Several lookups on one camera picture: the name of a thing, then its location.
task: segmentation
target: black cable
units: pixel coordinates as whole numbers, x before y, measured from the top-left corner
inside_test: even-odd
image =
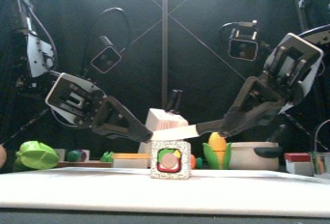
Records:
[[[298,120],[290,114],[287,114],[286,112],[283,112],[282,114],[285,115],[285,117],[286,117],[287,121],[291,123],[291,125],[294,127],[297,127],[298,129],[301,129],[306,133],[306,135],[310,137],[311,141],[314,143],[317,143],[323,148],[323,150],[329,151],[329,149],[326,148],[326,146],[322,144],[322,142],[317,139],[317,137],[314,135],[315,134],[315,131],[318,130],[318,126],[314,129],[314,132],[310,133],[306,130],[306,128],[303,127],[303,125],[298,122]]]
[[[19,131],[15,133],[15,134],[12,134],[12,136],[7,139],[7,140],[4,140],[4,141],[1,141],[1,143],[0,143],[0,145],[5,148],[5,146],[7,146],[7,144],[8,144],[8,142],[11,142],[24,131],[27,131],[27,128],[29,127],[29,126],[32,126],[43,117],[44,117],[44,115],[47,114],[47,112],[49,111],[49,108],[47,108],[45,110],[43,110],[29,121],[28,121],[28,123],[24,125],[24,126],[21,126],[20,127],[20,129],[19,129]]]
[[[314,142],[314,148],[313,148],[313,151],[314,151],[314,152],[317,152],[317,145],[321,145],[322,149],[323,149],[325,151],[329,152],[329,148],[327,148],[327,147],[318,141],[318,139],[317,139],[317,135],[318,135],[318,132],[319,132],[321,128],[322,128],[323,125],[327,124],[329,122],[330,122],[330,120],[323,121],[323,122],[314,128],[313,136],[311,136],[311,138],[313,138],[311,141]]]
[[[237,24],[237,22],[231,22],[231,23],[226,23],[220,29],[219,29],[219,33],[218,33],[218,41],[219,41],[219,45],[220,45],[220,49],[224,51],[224,47],[223,47],[223,31],[227,27],[231,27]]]
[[[100,18],[106,15],[106,14],[111,14],[111,13],[119,13],[122,16],[123,16],[123,19],[124,19],[124,22],[126,22],[126,26],[127,26],[127,29],[128,29],[128,40],[127,40],[127,44],[126,46],[123,47],[123,49],[119,51],[119,53],[124,53],[128,49],[128,46],[130,46],[130,23],[128,23],[128,16],[127,16],[127,13],[124,12],[123,9],[120,8],[110,8],[107,10],[104,10],[100,15],[96,17],[94,23],[92,23],[92,28],[91,28],[91,31],[90,31],[90,35],[88,35],[88,40],[87,40],[87,45],[86,45],[86,48],[84,48],[84,54],[83,54],[83,62],[82,62],[82,69],[80,69],[80,75],[84,75],[84,70],[86,70],[86,65],[87,65],[87,52],[88,52],[88,47],[90,47],[90,43],[91,43],[91,38],[92,38],[92,30],[94,30],[94,27],[98,23],[98,21],[100,20]]]

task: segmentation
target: white container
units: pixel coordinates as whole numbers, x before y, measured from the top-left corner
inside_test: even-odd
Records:
[[[271,142],[241,142],[233,143],[230,169],[233,170],[278,170],[278,157],[265,158],[254,152],[257,147],[278,147]]]

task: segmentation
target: green leaf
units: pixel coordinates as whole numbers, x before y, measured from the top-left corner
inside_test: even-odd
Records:
[[[203,147],[203,155],[207,160],[210,169],[219,169],[220,168],[219,159],[218,159],[215,152],[211,150],[210,145],[207,143],[203,143],[202,147]]]
[[[106,152],[100,158],[100,162],[110,162],[112,163],[114,162],[114,158],[112,158],[112,152],[108,153]]]
[[[224,170],[230,169],[231,156],[233,156],[233,143],[227,143],[224,159],[223,159],[223,169]]]

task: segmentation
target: red object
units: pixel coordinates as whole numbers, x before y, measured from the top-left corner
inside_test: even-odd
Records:
[[[196,158],[195,156],[191,154],[191,169],[196,168]]]
[[[311,157],[307,153],[287,153],[285,159],[293,162],[310,162]]]

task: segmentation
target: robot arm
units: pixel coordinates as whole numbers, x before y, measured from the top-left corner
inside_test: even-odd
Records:
[[[313,30],[311,35],[322,35]],[[222,120],[151,132],[114,97],[91,84],[62,74],[47,97],[47,104],[76,127],[90,127],[106,137],[138,142],[178,140],[219,132],[224,137],[254,126],[266,126],[275,115],[307,95],[323,51],[307,40],[287,34],[270,55],[259,77],[246,79],[237,100]]]
[[[56,68],[55,43],[40,23],[29,0],[3,0],[9,5],[12,46],[13,46],[13,80],[24,92],[40,92],[41,79]],[[37,36],[33,23],[43,28],[51,44]]]

